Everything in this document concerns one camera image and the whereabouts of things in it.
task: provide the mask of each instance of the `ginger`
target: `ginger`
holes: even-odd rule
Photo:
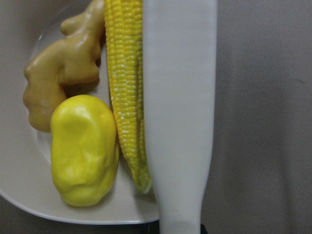
[[[61,24],[65,38],[46,47],[27,65],[23,103],[35,129],[51,131],[51,115],[67,99],[64,87],[98,79],[96,61],[104,26],[104,0],[93,0],[83,13]]]

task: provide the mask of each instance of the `white plate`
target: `white plate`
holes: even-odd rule
[[[89,1],[0,1],[0,194],[21,209],[52,220],[81,224],[130,224],[158,219],[151,193],[134,187],[121,161],[114,187],[96,206],[73,208],[55,189],[50,174],[50,134],[35,131],[22,103],[24,67],[32,56],[62,37],[60,23]],[[100,82],[90,94],[109,104],[105,48]]]

